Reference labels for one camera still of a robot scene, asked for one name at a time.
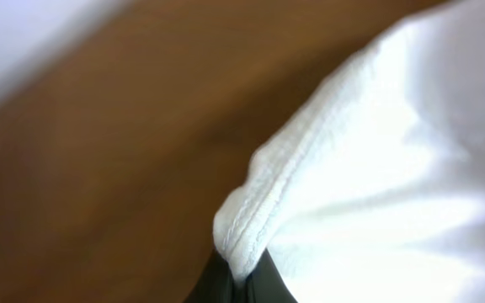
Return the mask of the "white t-shirt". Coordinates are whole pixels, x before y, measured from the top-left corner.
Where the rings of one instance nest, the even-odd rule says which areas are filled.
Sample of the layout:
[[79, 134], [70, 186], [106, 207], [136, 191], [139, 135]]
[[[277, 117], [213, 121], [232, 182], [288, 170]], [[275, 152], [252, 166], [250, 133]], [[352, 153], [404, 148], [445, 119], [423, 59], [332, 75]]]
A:
[[217, 211], [243, 282], [300, 302], [485, 302], [485, 1], [395, 24], [327, 77]]

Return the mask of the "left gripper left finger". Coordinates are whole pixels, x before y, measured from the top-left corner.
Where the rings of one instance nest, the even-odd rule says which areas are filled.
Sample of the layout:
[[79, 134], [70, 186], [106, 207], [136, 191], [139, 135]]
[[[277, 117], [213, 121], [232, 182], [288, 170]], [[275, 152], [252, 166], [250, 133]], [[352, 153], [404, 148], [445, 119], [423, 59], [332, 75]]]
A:
[[184, 303], [236, 303], [237, 288], [227, 261], [214, 250]]

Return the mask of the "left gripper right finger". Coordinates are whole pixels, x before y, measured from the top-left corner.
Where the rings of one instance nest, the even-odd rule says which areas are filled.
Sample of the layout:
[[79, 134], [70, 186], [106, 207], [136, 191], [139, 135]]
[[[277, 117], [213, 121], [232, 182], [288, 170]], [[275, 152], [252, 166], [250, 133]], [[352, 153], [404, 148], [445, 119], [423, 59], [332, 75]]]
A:
[[296, 303], [268, 250], [263, 252], [258, 264], [247, 277], [244, 289], [247, 303]]

